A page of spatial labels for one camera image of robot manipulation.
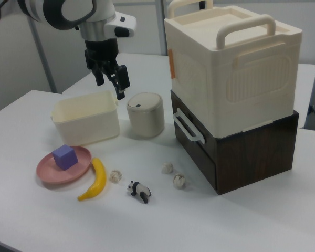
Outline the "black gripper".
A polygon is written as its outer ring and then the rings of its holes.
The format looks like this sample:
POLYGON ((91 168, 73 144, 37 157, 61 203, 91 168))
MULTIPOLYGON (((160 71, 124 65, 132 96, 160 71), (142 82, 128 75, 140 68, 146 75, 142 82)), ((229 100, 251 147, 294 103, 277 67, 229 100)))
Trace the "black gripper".
POLYGON ((116 57, 119 52, 117 40, 114 38, 104 41, 85 40, 85 45, 87 68, 91 69, 96 79, 97 86, 104 84, 103 73, 99 66, 106 64, 111 67, 107 76, 115 88, 117 99, 124 99, 126 88, 130 87, 130 80, 127 67, 125 65, 118 66, 116 61, 116 57))

